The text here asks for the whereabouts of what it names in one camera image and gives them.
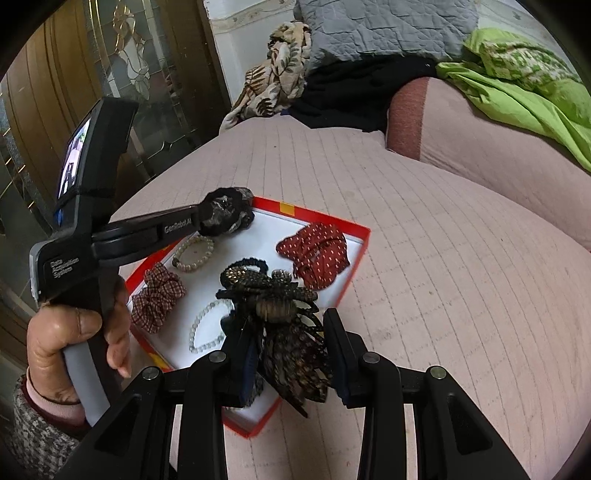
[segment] metal screw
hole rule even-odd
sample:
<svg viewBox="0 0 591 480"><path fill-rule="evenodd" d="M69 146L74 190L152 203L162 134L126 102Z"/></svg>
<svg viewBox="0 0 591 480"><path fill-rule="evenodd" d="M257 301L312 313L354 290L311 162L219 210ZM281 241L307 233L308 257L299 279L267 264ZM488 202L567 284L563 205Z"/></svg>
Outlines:
<svg viewBox="0 0 591 480"><path fill-rule="evenodd" d="M144 377L144 380L153 380L154 378L158 377L158 375L160 375L160 370L156 367L144 368L144 371L142 372L142 377Z"/></svg>
<svg viewBox="0 0 591 480"><path fill-rule="evenodd" d="M431 376L433 378L437 378L438 380L442 380L447 375L446 370L443 367L433 367L431 369Z"/></svg>
<svg viewBox="0 0 591 480"><path fill-rule="evenodd" d="M379 362L379 355L376 352L365 352L362 358L367 364L376 364Z"/></svg>
<svg viewBox="0 0 591 480"><path fill-rule="evenodd" d="M209 361L214 364L220 364L226 359L226 354L221 350L216 350L209 354Z"/></svg>

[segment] human hand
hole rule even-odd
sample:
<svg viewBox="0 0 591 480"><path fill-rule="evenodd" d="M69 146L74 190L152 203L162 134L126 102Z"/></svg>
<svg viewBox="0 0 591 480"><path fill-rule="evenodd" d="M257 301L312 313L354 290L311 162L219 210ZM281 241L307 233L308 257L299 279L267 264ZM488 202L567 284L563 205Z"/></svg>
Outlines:
<svg viewBox="0 0 591 480"><path fill-rule="evenodd" d="M120 284L115 294L115 307L103 332L108 344L107 363L122 377L129 378L129 293L125 283L121 281ZM102 324L100 314L91 310L65 305L44 305L39 309L27 329L29 376L39 395L56 403L79 402L61 350L67 345L88 340Z"/></svg>

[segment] hair scrunchie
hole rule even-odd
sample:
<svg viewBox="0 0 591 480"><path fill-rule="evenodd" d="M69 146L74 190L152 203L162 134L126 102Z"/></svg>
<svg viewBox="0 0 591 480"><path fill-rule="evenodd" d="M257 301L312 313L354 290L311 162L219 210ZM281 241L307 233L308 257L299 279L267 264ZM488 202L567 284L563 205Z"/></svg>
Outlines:
<svg viewBox="0 0 591 480"><path fill-rule="evenodd" d="M131 321L148 333L157 333L166 315L187 290L179 276L157 262L144 273L146 286L133 296Z"/></svg>
<svg viewBox="0 0 591 480"><path fill-rule="evenodd" d="M311 223L277 244L277 253L294 263L294 277L312 290L335 281L349 264L347 242L335 225Z"/></svg>

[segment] pink sleeve cuff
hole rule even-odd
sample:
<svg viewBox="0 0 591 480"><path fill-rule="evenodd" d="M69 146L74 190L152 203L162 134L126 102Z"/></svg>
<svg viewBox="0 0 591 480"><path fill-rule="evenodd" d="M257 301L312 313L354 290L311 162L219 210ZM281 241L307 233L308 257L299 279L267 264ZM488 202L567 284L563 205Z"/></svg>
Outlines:
<svg viewBox="0 0 591 480"><path fill-rule="evenodd" d="M27 369L27 393L31 401L47 414L52 420L66 423L73 427L80 427L85 422L85 412L82 404L62 405L54 403L41 395L35 390L31 377L29 376L29 369Z"/></svg>

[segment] device screen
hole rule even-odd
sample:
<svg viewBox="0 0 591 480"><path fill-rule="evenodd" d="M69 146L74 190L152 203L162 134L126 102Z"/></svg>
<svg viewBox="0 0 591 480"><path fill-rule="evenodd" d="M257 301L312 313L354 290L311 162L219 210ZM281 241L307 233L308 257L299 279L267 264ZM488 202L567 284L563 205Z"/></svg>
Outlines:
<svg viewBox="0 0 591 480"><path fill-rule="evenodd" d="M76 183L76 173L78 172L78 166L80 164L80 154L82 153L82 147L88 133L88 127L90 125L90 118L82 125L75 133L74 138L68 145L66 151L66 162L64 168L61 171L60 179L60 190L57 194L57 198L65 194L69 189L74 187Z"/></svg>

